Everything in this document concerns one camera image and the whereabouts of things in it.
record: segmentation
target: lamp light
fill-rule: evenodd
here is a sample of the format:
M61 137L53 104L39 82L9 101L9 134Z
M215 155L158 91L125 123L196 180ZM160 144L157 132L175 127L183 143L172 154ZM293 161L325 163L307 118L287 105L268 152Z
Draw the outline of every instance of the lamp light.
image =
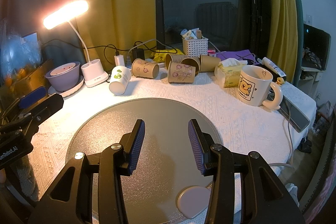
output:
M90 60L89 52L87 50L87 47L82 39L82 37L79 35L76 28L72 25L70 22L71 19L85 13L89 9L89 5L86 0L77 0L74 2L71 2L56 12L52 13L51 15L47 16L43 20L43 25L48 29L51 30L52 28L64 23L68 22L70 26L73 28L75 33L78 35L80 41L82 42L85 50L86 55L88 58L88 62L84 64L81 69L84 76L84 82L87 87L92 87L95 85L98 85L109 77L108 74L104 71L103 66L101 64L100 59L95 59L93 61Z

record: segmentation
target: lamp base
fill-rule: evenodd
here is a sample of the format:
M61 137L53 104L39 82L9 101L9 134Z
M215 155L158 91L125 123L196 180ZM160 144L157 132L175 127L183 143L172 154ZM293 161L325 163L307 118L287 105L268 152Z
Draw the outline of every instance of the lamp base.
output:
M90 61L82 66L85 85L91 88L98 85L109 78L106 71L104 71L99 59Z
M109 75L107 74L106 71L104 71L104 73L101 76L99 76L99 77L97 77L95 79L92 79L92 80L88 80L88 81L84 80L84 82L85 82L85 85L88 88L91 88L91 87L93 87L95 85L99 85L100 83L103 83L104 81L107 80L107 78L109 78Z

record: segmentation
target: mug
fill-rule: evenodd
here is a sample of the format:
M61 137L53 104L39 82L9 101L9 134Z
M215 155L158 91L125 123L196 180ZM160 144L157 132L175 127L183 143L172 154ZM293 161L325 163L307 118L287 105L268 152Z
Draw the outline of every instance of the mug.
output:
M238 99L251 106L264 105L270 110L279 109L283 93L272 79L273 75L266 69L251 65L242 67L237 88ZM273 101L266 100L269 87L275 93Z
M132 77L129 68L116 66L112 70L109 89L115 95L122 95Z

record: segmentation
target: gray round tray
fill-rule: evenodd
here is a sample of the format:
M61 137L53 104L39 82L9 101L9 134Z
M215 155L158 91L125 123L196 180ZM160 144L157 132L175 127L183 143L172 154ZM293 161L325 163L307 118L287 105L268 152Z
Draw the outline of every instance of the gray round tray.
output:
M130 224L179 223L185 218L176 199L186 187L208 186L212 176L197 170L188 137L188 121L197 119L203 132L222 143L214 125L199 111L184 103L159 98L123 102L102 110L87 120L73 136L66 162L76 152L102 152L132 131L137 119L145 121L145 138L133 175L121 176L125 208ZM96 216L98 175L92 189Z

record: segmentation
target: purple bowl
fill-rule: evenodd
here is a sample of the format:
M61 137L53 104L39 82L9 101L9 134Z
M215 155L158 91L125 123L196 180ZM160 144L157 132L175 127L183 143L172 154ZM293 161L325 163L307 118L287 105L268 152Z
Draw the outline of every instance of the purple bowl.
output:
M54 70L50 70L45 77L48 79L49 83L53 86L57 91L66 91L72 89L78 82L79 79L79 67L80 62L74 62L76 65L70 70L59 74L51 76L50 73Z

